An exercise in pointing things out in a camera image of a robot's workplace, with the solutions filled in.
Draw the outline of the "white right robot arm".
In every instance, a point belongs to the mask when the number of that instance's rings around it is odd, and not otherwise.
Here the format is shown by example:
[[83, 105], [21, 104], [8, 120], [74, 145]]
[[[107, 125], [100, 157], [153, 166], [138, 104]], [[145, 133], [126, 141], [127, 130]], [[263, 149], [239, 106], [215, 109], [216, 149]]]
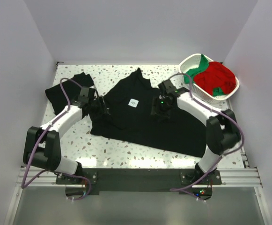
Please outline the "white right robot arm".
[[233, 148], [243, 142], [243, 132], [239, 128], [232, 110], [221, 111], [194, 97], [189, 88], [176, 88], [171, 80], [158, 85], [159, 97], [153, 98], [153, 116], [163, 120], [170, 118], [173, 108], [185, 111], [198, 119], [206, 127], [206, 150], [201, 160], [196, 163], [192, 182], [202, 180], [214, 171], [219, 161], [236, 151]]

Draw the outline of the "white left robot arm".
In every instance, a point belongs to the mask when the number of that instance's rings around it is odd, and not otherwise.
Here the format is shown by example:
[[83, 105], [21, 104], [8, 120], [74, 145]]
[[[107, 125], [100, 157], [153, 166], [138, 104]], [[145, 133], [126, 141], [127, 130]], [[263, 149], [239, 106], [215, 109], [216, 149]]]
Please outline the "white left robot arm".
[[49, 122], [27, 131], [23, 162], [50, 172], [82, 175], [80, 162], [62, 155], [60, 140], [77, 122], [89, 116], [92, 121], [108, 115], [104, 98], [95, 88], [82, 87], [79, 95], [68, 100], [64, 109]]

